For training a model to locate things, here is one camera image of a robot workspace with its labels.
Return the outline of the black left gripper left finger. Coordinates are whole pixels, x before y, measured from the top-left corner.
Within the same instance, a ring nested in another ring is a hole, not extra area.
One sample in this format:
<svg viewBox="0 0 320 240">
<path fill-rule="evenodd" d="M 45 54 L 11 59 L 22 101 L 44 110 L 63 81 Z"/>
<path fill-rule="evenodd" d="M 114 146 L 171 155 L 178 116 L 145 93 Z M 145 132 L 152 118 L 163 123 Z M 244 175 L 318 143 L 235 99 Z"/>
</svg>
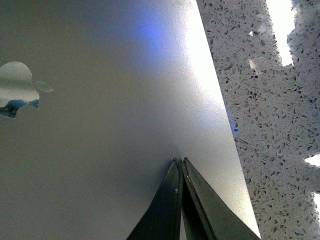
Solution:
<svg viewBox="0 0 320 240">
<path fill-rule="evenodd" d="M 147 211 L 127 237 L 129 240 L 178 240 L 181 230 L 184 177 L 174 158 Z"/>
</svg>

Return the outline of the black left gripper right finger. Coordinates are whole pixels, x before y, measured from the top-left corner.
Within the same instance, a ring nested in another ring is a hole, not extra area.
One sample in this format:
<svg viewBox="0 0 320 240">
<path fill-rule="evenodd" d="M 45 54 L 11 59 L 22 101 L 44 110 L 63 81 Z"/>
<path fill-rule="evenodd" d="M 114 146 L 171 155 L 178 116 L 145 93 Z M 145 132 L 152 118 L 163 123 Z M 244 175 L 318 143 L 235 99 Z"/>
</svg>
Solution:
<svg viewBox="0 0 320 240">
<path fill-rule="evenodd" d="M 186 187 L 183 210 L 187 223 L 187 239 L 259 239 L 226 205 L 188 158 L 184 158 L 181 165 Z"/>
</svg>

